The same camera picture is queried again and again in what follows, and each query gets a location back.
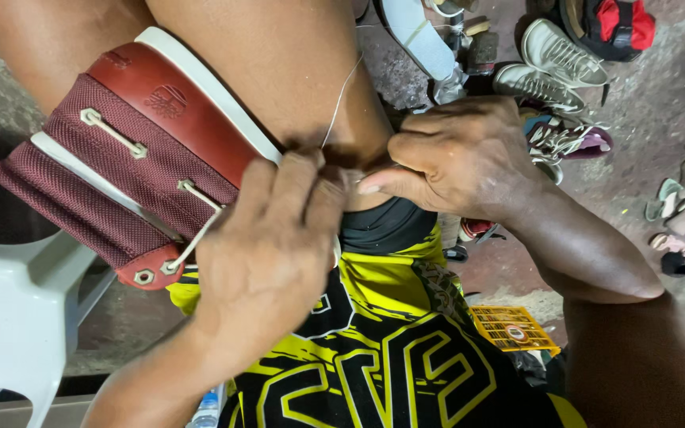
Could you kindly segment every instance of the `plastic chair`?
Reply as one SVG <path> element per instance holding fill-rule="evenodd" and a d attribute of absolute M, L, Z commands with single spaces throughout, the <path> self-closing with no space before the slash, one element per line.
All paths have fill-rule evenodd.
<path fill-rule="evenodd" d="M 63 231 L 30 244 L 0 245 L 0 391 L 31 400 L 28 428 L 41 427 L 78 344 L 78 326 L 115 279 L 109 268 L 85 275 L 96 256 Z M 84 275 L 93 288 L 84 293 L 82 286 L 79 301 Z"/>

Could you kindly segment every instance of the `thigh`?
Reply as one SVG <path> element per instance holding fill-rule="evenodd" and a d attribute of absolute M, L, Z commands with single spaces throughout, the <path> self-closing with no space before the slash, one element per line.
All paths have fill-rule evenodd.
<path fill-rule="evenodd" d="M 147 0 L 285 147 L 320 145 L 360 56 L 349 0 Z M 325 151 L 366 169 L 392 129 L 361 62 L 346 86 Z"/>
<path fill-rule="evenodd" d="M 0 56 L 49 114 L 78 73 L 150 25 L 144 0 L 0 0 Z"/>

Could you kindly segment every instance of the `water bottle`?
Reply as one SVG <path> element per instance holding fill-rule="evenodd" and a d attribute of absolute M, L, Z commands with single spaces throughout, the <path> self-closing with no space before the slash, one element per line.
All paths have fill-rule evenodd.
<path fill-rule="evenodd" d="M 186 428 L 215 428 L 218 426 L 218 416 L 221 414 L 224 386 L 211 389 L 205 394 L 197 407 L 192 421 L 186 424 Z"/>

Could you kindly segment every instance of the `yellow plastic crate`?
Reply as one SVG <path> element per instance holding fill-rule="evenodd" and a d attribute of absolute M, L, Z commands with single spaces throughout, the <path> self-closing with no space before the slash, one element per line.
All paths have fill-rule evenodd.
<path fill-rule="evenodd" d="M 549 350 L 562 352 L 522 306 L 471 306 L 470 313 L 480 335 L 500 350 Z"/>

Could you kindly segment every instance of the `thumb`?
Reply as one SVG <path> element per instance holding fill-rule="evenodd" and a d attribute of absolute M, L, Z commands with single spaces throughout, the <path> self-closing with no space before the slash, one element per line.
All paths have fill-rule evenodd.
<path fill-rule="evenodd" d="M 410 170 L 389 168 L 375 172 L 358 184 L 358 192 L 367 195 L 382 192 L 394 197 L 411 199 L 422 208 L 431 206 L 428 201 L 435 197 L 435 192 L 421 175 Z"/>

